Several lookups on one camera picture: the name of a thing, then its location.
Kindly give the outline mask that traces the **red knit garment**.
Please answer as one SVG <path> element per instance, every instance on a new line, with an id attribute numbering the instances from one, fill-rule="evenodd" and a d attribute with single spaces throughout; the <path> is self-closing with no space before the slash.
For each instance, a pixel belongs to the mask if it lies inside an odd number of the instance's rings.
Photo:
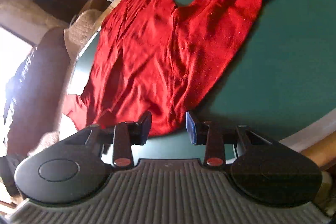
<path id="1" fill-rule="evenodd" d="M 150 136 L 181 127 L 243 45 L 263 0 L 122 0 L 104 19 L 80 94 L 87 126 L 150 111 Z"/>

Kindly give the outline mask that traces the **person's red shirt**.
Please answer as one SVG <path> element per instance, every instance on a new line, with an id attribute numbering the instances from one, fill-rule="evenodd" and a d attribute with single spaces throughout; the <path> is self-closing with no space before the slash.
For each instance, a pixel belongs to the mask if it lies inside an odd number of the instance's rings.
<path id="1" fill-rule="evenodd" d="M 64 97 L 62 114 L 67 116 L 78 130 L 87 126 L 87 106 L 80 95 L 67 94 Z"/>

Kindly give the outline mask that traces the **brown sofa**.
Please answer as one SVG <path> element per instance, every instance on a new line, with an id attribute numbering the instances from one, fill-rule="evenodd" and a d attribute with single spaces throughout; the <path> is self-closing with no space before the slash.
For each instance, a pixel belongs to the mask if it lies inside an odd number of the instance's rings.
<path id="1" fill-rule="evenodd" d="M 59 140 L 62 104 L 76 59 L 72 60 L 60 27 L 52 28 L 8 83 L 7 155 L 28 156 Z"/>

